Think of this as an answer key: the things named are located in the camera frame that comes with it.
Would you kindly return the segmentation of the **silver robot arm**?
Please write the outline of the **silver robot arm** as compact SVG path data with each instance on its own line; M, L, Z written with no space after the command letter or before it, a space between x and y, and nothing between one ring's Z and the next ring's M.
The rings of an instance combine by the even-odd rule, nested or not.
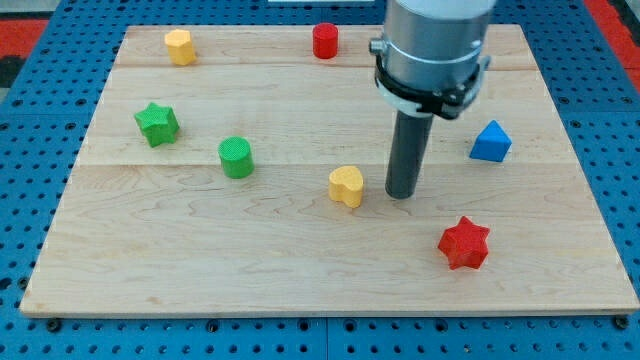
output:
M399 115L452 120L475 100L490 63L481 55L495 0L389 0L370 40L375 84Z

